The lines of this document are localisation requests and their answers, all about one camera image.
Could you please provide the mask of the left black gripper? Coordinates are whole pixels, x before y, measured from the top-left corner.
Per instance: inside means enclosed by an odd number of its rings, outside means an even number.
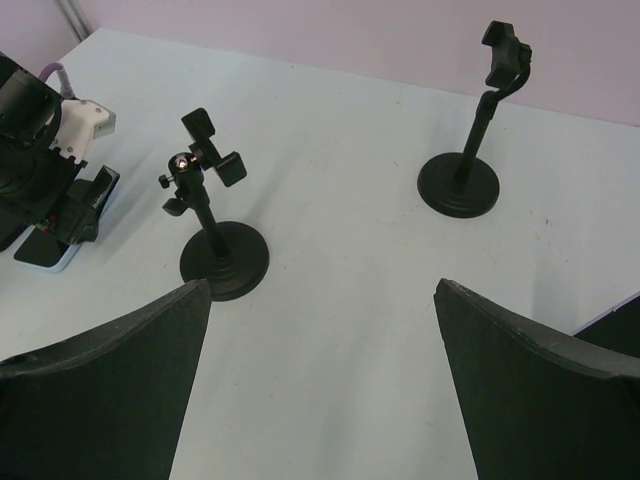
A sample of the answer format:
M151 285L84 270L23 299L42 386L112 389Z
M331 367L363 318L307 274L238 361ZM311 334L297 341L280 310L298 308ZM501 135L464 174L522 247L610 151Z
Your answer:
M45 223L63 193L87 165L59 149L1 146L1 210L28 225Z

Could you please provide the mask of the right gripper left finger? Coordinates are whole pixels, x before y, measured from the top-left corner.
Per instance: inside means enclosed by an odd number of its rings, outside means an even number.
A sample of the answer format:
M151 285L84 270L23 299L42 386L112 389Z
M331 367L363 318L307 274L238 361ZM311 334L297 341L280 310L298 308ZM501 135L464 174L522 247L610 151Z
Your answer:
M1 363L4 479L167 479L209 321L204 280Z

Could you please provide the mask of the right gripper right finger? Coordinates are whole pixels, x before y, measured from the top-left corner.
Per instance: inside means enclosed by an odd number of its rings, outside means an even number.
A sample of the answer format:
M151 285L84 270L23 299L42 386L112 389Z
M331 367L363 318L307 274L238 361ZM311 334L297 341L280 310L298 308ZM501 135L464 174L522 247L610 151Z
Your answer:
M439 281L434 304L479 478L638 478L637 355L450 279Z

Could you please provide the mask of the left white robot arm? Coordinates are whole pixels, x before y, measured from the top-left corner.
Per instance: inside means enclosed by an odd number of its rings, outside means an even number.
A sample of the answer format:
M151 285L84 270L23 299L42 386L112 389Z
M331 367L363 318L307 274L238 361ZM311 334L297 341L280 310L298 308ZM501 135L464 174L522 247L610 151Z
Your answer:
M1 210L74 245L93 242L120 174L103 166L78 177L94 140L114 132L116 116L65 86L56 91L1 56Z

